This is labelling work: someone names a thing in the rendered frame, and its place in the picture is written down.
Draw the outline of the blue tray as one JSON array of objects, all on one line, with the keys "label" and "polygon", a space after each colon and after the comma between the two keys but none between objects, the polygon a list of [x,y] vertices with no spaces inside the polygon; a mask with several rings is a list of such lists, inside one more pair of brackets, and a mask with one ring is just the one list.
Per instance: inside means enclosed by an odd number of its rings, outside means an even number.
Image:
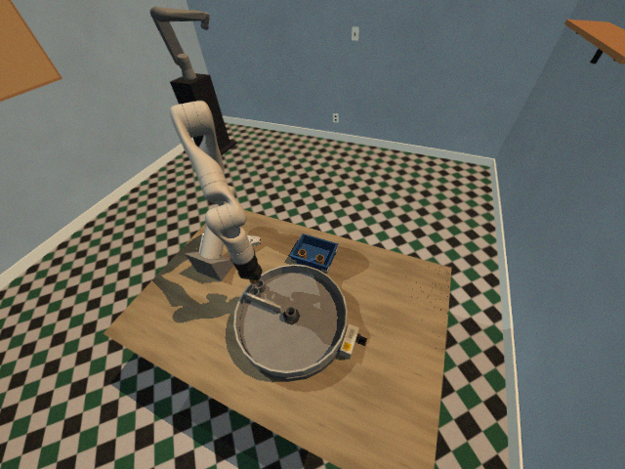
[{"label": "blue tray", "polygon": [[[330,265],[334,256],[338,251],[338,243],[314,237],[307,234],[302,234],[293,251],[290,254],[291,262],[298,263],[304,266],[309,266],[328,273]],[[305,249],[307,252],[307,259],[301,258],[298,255],[300,249]],[[317,255],[324,257],[324,264],[319,264],[315,261]],[[329,267],[328,267],[329,266]]]}]

